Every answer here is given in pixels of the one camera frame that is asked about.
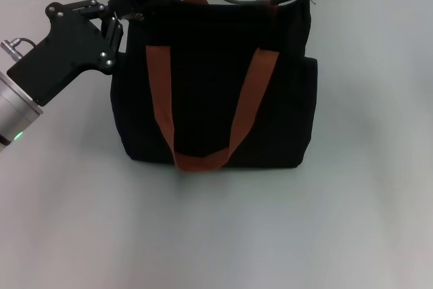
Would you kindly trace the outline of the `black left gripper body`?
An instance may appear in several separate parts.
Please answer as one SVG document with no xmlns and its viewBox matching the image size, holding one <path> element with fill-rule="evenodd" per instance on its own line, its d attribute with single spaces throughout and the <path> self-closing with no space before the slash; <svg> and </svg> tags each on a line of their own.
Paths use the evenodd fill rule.
<svg viewBox="0 0 433 289">
<path fill-rule="evenodd" d="M 58 15 L 50 3 L 45 14 L 50 21 L 48 35 L 18 60 L 8 77 L 38 105 L 44 106 L 79 74 L 97 70 L 111 75 L 117 61 L 101 33 L 104 16 Z"/>
</svg>

